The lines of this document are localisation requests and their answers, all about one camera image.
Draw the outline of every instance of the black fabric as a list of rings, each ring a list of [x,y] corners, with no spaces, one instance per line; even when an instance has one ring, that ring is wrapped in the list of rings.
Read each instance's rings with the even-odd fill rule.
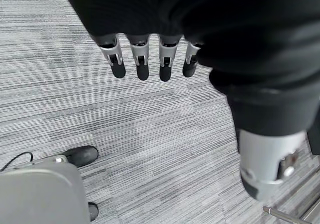
[[[93,36],[111,33],[176,35],[182,31],[163,22],[153,0],[69,0]]]
[[[93,36],[184,34],[238,129],[309,129],[320,95],[320,0],[69,0]],[[160,71],[162,80],[169,73]]]
[[[320,109],[307,135],[312,154],[320,155]]]

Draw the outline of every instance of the striped carpet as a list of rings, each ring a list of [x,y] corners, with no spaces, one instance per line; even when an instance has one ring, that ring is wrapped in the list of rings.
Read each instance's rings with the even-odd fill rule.
[[[186,41],[166,83],[156,35],[145,82],[123,35],[120,43],[127,74],[116,79],[67,0],[0,0],[0,164],[23,151],[96,146],[100,158],[81,173],[97,224],[280,223],[241,184],[232,118],[210,69],[182,75]],[[290,196],[318,167],[305,144],[296,175],[267,204],[298,214],[308,193]]]

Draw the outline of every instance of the black fingertip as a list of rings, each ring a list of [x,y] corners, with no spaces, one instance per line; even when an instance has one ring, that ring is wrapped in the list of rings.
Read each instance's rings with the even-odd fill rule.
[[[124,62],[122,62],[121,65],[114,64],[113,66],[111,66],[111,69],[112,69],[113,75],[119,79],[123,78],[126,75],[125,73],[126,68],[125,68]]]
[[[190,63],[189,65],[187,64],[186,61],[184,61],[182,73],[185,77],[191,77],[194,75],[194,72],[196,70],[196,64],[195,63]]]
[[[148,65],[140,64],[136,67],[136,74],[140,80],[146,80],[149,77],[149,67]]]
[[[162,81],[164,82],[168,81],[171,78],[171,67],[169,66],[160,67],[159,76]]]

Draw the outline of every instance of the robotic arm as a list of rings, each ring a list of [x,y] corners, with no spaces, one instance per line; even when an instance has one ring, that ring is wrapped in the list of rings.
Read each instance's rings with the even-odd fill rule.
[[[319,109],[320,0],[69,0],[113,74],[126,73],[117,33],[131,43],[137,75],[149,76],[149,34],[159,34],[168,81],[182,35],[183,74],[212,67],[226,95],[247,192],[268,198],[294,172],[296,150]]]

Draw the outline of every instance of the silver metal joint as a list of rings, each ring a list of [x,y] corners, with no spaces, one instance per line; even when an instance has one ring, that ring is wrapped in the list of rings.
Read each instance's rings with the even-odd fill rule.
[[[123,58],[118,36],[116,36],[116,45],[114,47],[104,48],[100,46],[100,49],[102,50],[103,55],[106,57],[111,66],[114,66],[114,64],[122,64]]]
[[[149,41],[146,42],[145,45],[139,46],[139,45],[132,45],[131,46],[131,50],[132,50],[132,54],[135,60],[135,64],[137,66],[140,65],[140,59],[139,57],[143,58],[143,64],[144,65],[148,65],[148,60],[149,60]]]
[[[256,190],[255,199],[268,199],[293,174],[297,150],[305,140],[305,133],[263,136],[245,130],[239,132],[240,173],[242,181]]]
[[[191,58],[192,56],[197,55],[197,52],[200,48],[194,46],[191,42],[188,43],[188,46],[186,48],[186,53],[185,53],[185,59],[186,59],[186,64],[189,65],[191,63]]]

